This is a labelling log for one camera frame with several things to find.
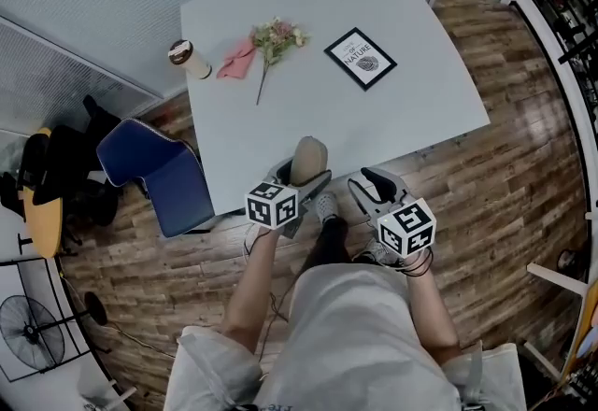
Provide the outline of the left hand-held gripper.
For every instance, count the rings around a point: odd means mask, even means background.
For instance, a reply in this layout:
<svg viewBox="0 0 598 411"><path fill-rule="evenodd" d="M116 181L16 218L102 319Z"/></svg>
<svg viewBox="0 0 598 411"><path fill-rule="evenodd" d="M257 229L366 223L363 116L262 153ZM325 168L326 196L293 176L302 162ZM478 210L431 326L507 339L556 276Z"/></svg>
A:
<svg viewBox="0 0 598 411"><path fill-rule="evenodd" d="M269 170L274 182L261 181L245 195L247 219L270 231L279 231L292 239L307 212L306 204L314 200L332 180L332 171L324 170L306 182L291 184L293 157L286 158Z"/></svg>

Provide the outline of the white left shoe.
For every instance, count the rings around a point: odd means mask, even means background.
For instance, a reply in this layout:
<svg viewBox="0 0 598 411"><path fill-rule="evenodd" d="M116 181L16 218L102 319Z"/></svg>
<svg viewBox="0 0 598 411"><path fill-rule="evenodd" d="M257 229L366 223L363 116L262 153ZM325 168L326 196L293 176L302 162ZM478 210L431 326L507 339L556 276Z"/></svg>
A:
<svg viewBox="0 0 598 411"><path fill-rule="evenodd" d="M316 198L315 210L321 225L337 218L338 204L335 195L329 191L319 194Z"/></svg>

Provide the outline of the person's dark trousers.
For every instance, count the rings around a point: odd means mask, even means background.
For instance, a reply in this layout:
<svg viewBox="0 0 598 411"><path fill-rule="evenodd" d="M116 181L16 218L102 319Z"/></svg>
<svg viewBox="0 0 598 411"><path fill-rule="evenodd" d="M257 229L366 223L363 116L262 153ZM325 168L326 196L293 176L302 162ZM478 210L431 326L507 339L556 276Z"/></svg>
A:
<svg viewBox="0 0 598 411"><path fill-rule="evenodd" d="M307 255L299 274L316 266L351 263L345 244L348 231L349 226L343 218L332 216L326 219L315 246Z"/></svg>

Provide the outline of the artificial flower bouquet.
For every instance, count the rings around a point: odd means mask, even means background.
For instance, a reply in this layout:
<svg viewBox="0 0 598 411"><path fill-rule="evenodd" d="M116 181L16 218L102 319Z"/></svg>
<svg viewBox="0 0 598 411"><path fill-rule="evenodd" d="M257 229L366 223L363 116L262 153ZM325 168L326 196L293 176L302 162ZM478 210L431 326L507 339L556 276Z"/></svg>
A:
<svg viewBox="0 0 598 411"><path fill-rule="evenodd" d="M297 24L275 17L254 26L249 38L253 47L263 56L263 72L256 98L256 105L259 105L269 70L281 62L290 49L304 47L310 36Z"/></svg>

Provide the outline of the pink cloth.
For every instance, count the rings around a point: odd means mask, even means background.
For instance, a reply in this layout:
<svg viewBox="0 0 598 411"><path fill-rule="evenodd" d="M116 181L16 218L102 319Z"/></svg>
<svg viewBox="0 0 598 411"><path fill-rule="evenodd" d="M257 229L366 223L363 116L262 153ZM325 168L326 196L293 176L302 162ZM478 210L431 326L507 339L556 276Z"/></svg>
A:
<svg viewBox="0 0 598 411"><path fill-rule="evenodd" d="M251 36L240 40L224 57L217 78L244 79L256 54Z"/></svg>

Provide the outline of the white wooden beam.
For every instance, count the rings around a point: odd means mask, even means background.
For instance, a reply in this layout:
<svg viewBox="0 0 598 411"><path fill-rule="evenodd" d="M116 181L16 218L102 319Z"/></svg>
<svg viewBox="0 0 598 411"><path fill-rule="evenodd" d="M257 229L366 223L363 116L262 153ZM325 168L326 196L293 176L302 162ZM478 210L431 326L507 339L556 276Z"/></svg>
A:
<svg viewBox="0 0 598 411"><path fill-rule="evenodd" d="M557 285L563 289L571 291L579 296L584 297L588 290L588 284L575 278L571 278L562 273L550 270L542 265L536 263L529 263L526 266L528 273L543 278L546 281Z"/></svg>

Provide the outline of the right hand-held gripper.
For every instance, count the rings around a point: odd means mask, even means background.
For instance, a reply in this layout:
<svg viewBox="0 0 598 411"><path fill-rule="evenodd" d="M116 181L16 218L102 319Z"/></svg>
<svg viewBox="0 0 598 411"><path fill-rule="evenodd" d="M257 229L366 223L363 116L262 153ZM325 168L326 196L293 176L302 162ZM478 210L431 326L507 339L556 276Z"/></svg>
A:
<svg viewBox="0 0 598 411"><path fill-rule="evenodd" d="M423 198L408 197L408 187L397 175L375 167L362 167L362 175L371 182L382 203L392 206L379 213L378 200L358 181L348 180L349 192L366 216L374 216L377 239L386 249L399 258L408 258L434 243L436 218Z"/></svg>

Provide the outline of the person's left forearm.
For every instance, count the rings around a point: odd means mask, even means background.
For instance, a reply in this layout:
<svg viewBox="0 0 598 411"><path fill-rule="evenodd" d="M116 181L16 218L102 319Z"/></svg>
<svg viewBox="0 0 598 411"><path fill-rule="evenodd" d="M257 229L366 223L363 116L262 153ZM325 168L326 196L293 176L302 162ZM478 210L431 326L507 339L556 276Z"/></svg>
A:
<svg viewBox="0 0 598 411"><path fill-rule="evenodd" d="M219 332L254 353L265 323L280 232L260 228Z"/></svg>

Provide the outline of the blue plastic chair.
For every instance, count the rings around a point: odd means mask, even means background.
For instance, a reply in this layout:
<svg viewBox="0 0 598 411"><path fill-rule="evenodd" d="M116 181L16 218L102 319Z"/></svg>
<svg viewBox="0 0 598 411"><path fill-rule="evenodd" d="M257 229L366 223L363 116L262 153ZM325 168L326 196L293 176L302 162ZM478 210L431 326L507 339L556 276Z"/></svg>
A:
<svg viewBox="0 0 598 411"><path fill-rule="evenodd" d="M163 236L202 234L201 227L215 219L203 167L185 141L126 119L101 140L96 154L113 186L143 181Z"/></svg>

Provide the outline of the black mesh office chair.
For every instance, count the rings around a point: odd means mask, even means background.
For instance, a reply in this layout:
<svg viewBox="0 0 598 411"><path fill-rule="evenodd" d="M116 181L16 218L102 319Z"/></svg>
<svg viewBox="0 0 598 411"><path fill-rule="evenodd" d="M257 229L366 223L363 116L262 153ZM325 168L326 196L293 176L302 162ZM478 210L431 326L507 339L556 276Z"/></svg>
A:
<svg viewBox="0 0 598 411"><path fill-rule="evenodd" d="M86 130L88 135L106 136L121 122L120 118L100 107L90 95L84 97L83 105L90 116Z"/></svg>
<svg viewBox="0 0 598 411"><path fill-rule="evenodd" d="M17 180L8 172L4 172L0 177L0 204L22 219L24 218L24 206L19 197Z"/></svg>
<svg viewBox="0 0 598 411"><path fill-rule="evenodd" d="M60 199L67 216L108 226L117 212L118 193L109 184L89 178L92 157L85 134L66 125L56 126L50 133L33 204L42 206Z"/></svg>

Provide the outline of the person's white shirt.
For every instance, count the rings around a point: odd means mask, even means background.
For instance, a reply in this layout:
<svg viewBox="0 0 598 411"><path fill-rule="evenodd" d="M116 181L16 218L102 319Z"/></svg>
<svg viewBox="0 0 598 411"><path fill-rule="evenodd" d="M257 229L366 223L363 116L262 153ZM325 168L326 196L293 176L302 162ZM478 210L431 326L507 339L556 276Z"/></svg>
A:
<svg viewBox="0 0 598 411"><path fill-rule="evenodd" d="M232 339L189 326L178 340L164 411L526 411L512 344L436 363L416 334L406 281L327 264L302 274L290 335L271 370Z"/></svg>

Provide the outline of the black metal railing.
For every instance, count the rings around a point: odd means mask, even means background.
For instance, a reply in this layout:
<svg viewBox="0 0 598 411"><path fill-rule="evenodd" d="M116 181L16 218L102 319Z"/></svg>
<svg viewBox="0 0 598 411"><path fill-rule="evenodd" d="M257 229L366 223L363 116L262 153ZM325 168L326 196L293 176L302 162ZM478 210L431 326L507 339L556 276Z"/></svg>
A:
<svg viewBox="0 0 598 411"><path fill-rule="evenodd" d="M531 0L541 16L549 57L565 81L584 141L591 207L598 208L598 0Z"/></svg>

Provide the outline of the black picture frame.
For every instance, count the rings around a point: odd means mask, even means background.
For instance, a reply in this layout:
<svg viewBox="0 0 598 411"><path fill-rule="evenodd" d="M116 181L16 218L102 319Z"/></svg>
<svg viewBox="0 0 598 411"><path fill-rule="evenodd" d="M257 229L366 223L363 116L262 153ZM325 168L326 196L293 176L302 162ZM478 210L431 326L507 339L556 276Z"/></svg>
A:
<svg viewBox="0 0 598 411"><path fill-rule="evenodd" d="M363 91L397 67L397 62L357 27L338 38L324 53Z"/></svg>

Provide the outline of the cream tumbler with brown lid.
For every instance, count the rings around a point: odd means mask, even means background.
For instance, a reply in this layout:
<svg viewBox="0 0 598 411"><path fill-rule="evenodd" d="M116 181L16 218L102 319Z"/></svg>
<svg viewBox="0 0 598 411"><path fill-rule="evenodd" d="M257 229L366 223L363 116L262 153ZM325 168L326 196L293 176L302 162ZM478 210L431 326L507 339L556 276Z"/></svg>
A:
<svg viewBox="0 0 598 411"><path fill-rule="evenodd" d="M202 58L190 40L180 39L173 43L168 51L168 59L172 65L182 67L197 79L208 78L212 72L211 65Z"/></svg>

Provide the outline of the yellow round table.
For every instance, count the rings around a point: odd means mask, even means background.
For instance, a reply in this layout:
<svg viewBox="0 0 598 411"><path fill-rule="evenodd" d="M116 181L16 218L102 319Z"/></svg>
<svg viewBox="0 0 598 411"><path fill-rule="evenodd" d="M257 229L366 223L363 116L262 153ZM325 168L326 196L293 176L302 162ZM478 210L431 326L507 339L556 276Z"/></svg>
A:
<svg viewBox="0 0 598 411"><path fill-rule="evenodd" d="M34 193L47 169L47 150L51 130L41 128L25 142L18 175L24 222L36 252L45 259L60 250L63 225L63 201L54 199L43 205L34 204Z"/></svg>

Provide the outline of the person's right forearm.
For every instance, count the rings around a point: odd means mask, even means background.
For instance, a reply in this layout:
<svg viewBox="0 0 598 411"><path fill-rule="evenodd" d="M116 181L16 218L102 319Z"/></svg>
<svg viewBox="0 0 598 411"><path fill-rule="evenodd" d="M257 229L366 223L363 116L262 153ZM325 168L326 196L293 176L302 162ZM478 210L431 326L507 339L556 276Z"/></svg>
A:
<svg viewBox="0 0 598 411"><path fill-rule="evenodd" d="M420 256L406 260L410 265ZM424 276L406 277L412 320L423 348L442 365L462 354L454 322L429 270Z"/></svg>

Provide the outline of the yellow painted board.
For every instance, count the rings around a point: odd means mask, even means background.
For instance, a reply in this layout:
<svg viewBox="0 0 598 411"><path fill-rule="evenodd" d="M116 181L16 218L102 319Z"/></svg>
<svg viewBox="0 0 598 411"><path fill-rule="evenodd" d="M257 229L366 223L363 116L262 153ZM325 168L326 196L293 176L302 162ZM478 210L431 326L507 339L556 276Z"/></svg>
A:
<svg viewBox="0 0 598 411"><path fill-rule="evenodd" d="M598 278L588 286L587 292L582 299L580 314L569 353L562 369L561 382L564 382L566 376L571 372L577 361L577 351L579 346L591 328L591 319L595 308L598 306Z"/></svg>

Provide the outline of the black wrist bands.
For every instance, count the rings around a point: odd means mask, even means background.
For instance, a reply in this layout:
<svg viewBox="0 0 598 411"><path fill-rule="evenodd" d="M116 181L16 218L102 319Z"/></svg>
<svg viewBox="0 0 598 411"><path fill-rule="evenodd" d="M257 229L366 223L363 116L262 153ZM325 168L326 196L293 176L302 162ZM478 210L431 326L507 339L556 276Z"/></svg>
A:
<svg viewBox="0 0 598 411"><path fill-rule="evenodd" d="M434 262L434 252L430 248L424 249L416 261L402 268L401 272L407 277L424 276Z"/></svg>

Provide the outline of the white right shoe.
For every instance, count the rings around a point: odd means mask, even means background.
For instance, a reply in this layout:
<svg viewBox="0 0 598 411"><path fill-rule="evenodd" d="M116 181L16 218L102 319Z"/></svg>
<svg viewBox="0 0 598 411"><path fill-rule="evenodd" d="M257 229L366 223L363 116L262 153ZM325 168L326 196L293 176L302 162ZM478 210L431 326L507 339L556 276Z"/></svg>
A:
<svg viewBox="0 0 598 411"><path fill-rule="evenodd" d="M398 253L379 243L375 238L369 240L365 249L353 257L355 263L373 264L392 269L404 267L404 261Z"/></svg>

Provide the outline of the black standing fan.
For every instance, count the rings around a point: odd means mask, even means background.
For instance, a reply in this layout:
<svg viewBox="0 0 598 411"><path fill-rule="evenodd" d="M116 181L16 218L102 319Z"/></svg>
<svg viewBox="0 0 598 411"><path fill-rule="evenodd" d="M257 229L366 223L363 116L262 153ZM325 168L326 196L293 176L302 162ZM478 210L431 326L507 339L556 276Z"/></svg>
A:
<svg viewBox="0 0 598 411"><path fill-rule="evenodd" d="M38 372L58 367L64 361L65 340L61 327L90 317L99 326L107 325L107 313L92 292L84 296L86 308L77 314L56 319L39 301L12 295L0 304L0 335L12 354Z"/></svg>

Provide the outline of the white shoe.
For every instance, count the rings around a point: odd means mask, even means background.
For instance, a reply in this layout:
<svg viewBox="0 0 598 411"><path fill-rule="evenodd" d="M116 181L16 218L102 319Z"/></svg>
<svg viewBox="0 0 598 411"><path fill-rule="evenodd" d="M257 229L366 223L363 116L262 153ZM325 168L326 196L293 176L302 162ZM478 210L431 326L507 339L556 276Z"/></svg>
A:
<svg viewBox="0 0 598 411"><path fill-rule="evenodd" d="M355 263L373 264L392 269L404 267L404 261L398 253L379 243L375 238L369 240L365 249L353 257Z"/></svg>
<svg viewBox="0 0 598 411"><path fill-rule="evenodd" d="M338 204L335 195L329 191L319 194L316 198L315 210L321 225L337 218Z"/></svg>

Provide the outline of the beige cylindrical object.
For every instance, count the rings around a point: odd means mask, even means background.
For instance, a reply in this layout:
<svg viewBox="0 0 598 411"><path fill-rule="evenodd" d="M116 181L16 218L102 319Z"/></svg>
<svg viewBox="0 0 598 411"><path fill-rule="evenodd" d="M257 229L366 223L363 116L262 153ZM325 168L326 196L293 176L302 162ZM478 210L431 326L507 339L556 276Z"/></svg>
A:
<svg viewBox="0 0 598 411"><path fill-rule="evenodd" d="M300 139L292 158L290 184L300 186L327 169L328 149L313 136Z"/></svg>

